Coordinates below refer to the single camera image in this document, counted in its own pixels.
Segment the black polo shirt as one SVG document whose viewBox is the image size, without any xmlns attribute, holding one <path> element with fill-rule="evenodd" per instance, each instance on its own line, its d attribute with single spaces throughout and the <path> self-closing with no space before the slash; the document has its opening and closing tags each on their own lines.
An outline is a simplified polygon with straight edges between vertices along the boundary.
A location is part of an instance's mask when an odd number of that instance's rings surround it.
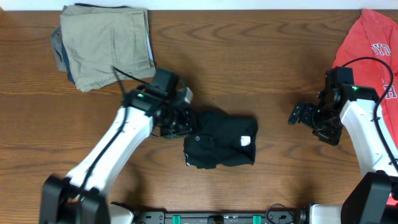
<svg viewBox="0 0 398 224">
<path fill-rule="evenodd" d="M 184 139 L 185 163 L 198 169 L 253 165 L 257 132 L 255 118 L 202 111 L 197 114 L 194 132 Z"/>
</svg>

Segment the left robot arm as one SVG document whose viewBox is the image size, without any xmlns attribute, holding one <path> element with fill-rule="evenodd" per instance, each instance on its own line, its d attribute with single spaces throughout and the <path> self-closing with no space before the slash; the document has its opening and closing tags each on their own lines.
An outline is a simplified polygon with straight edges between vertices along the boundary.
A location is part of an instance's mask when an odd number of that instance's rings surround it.
<svg viewBox="0 0 398 224">
<path fill-rule="evenodd" d="M 64 178 L 51 175 L 42 187 L 40 223 L 132 223 L 134 212 L 107 203 L 114 181 L 137 147 L 156 126 L 156 115 L 170 108 L 154 93 L 133 90 L 112 125 L 88 156 Z"/>
</svg>

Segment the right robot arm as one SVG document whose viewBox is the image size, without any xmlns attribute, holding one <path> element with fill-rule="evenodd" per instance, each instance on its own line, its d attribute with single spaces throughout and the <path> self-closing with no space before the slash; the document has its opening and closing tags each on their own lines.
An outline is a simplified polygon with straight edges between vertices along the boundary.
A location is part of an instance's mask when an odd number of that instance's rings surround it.
<svg viewBox="0 0 398 224">
<path fill-rule="evenodd" d="M 312 204 L 295 223 L 397 223 L 397 148 L 388 132 L 375 89 L 339 84 L 320 92 L 320 103 L 299 102 L 288 123 L 312 129 L 335 146 L 346 129 L 358 159 L 361 181 L 341 205 Z"/>
</svg>

